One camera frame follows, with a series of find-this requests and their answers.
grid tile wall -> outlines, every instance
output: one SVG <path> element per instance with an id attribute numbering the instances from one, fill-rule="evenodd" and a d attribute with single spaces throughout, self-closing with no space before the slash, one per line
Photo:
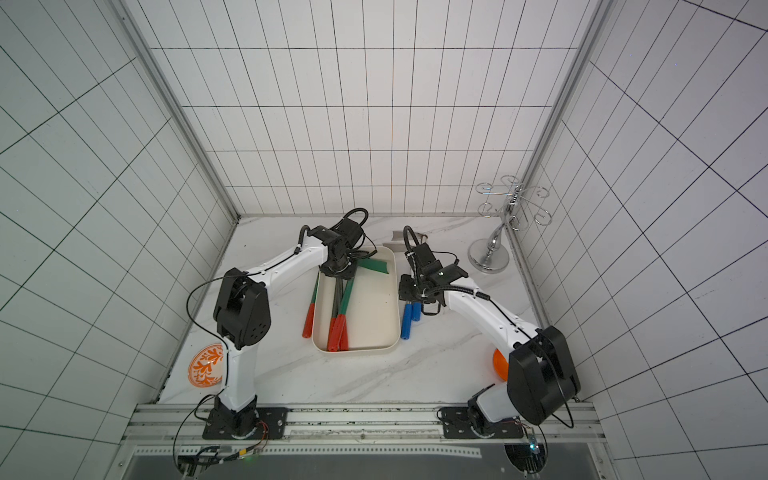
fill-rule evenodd
<path id="1" fill-rule="evenodd" d="M 597 0 L 126 4 L 240 213 L 463 214 L 525 168 Z"/>
<path id="2" fill-rule="evenodd" d="M 521 238 L 623 480 L 768 468 L 768 2 L 617 2 Z"/>
<path id="3" fill-rule="evenodd" d="M 0 3 L 0 477 L 102 478 L 232 221 L 103 0 Z"/>

black mounting plate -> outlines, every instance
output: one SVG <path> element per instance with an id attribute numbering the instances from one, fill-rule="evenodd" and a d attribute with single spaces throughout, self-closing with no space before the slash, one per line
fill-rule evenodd
<path id="1" fill-rule="evenodd" d="M 257 407 L 256 411 L 259 413 L 259 420 L 263 420 L 266 426 L 269 428 L 269 440 L 279 440 L 283 437 L 283 433 L 286 428 L 286 417 L 288 416 L 288 409 L 282 407 L 274 408 L 262 408 Z M 243 440 L 261 440 L 261 436 L 264 434 L 263 427 L 256 425 L 256 430 Z M 232 440 L 232 436 L 228 434 L 222 425 L 217 424 L 217 420 L 209 419 L 205 424 L 205 430 L 203 430 L 203 438 L 206 440 Z"/>
<path id="2" fill-rule="evenodd" d="M 468 406 L 442 407 L 438 410 L 438 418 L 442 422 L 443 436 L 447 439 L 522 439 L 525 433 L 521 426 L 514 423 L 491 423 L 486 428 L 483 437 L 475 434 L 469 422 Z"/>

white tray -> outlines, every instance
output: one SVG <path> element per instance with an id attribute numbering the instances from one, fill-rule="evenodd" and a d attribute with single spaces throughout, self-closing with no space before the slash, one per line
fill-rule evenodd
<path id="1" fill-rule="evenodd" d="M 321 352 L 329 355 L 386 353 L 397 345 L 400 338 L 400 314 L 395 254 L 387 247 L 379 247 L 378 250 L 372 258 L 386 262 L 388 273 L 357 268 L 346 311 L 349 350 L 345 352 L 326 350 L 336 279 L 319 275 L 312 341 Z"/>

metal rack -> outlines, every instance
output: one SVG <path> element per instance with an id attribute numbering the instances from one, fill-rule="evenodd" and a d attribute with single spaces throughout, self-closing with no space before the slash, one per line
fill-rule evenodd
<path id="1" fill-rule="evenodd" d="M 538 198 L 546 198 L 549 197 L 549 190 L 540 186 L 523 188 L 520 180 L 514 175 L 503 175 L 499 180 L 502 185 L 483 182 L 475 187 L 479 194 L 504 197 L 504 203 L 498 208 L 489 201 L 490 197 L 486 197 L 485 202 L 478 206 L 481 216 L 502 219 L 502 223 L 493 230 L 490 237 L 476 240 L 469 246 L 469 261 L 483 273 L 499 273 L 509 265 L 509 252 L 502 245 L 502 231 L 505 225 L 519 232 L 527 230 L 534 223 L 542 227 L 552 223 L 552 215 L 525 196 L 535 194 Z"/>

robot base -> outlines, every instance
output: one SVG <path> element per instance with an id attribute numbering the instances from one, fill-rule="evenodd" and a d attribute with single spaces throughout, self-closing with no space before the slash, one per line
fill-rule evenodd
<path id="1" fill-rule="evenodd" d="M 447 439 L 522 439 L 525 433 L 521 426 L 514 423 L 478 422 L 482 416 L 471 406 L 442 407 L 438 418 L 442 422 L 443 436 Z"/>
<path id="2" fill-rule="evenodd" d="M 281 439 L 285 432 L 287 415 L 286 408 L 256 407 L 256 400 L 240 412 L 232 412 L 216 401 L 205 422 L 203 438 L 206 440 L 260 440 L 264 434 L 264 428 L 260 424 L 262 421 L 266 423 L 268 431 L 266 437 L 269 440 Z"/>

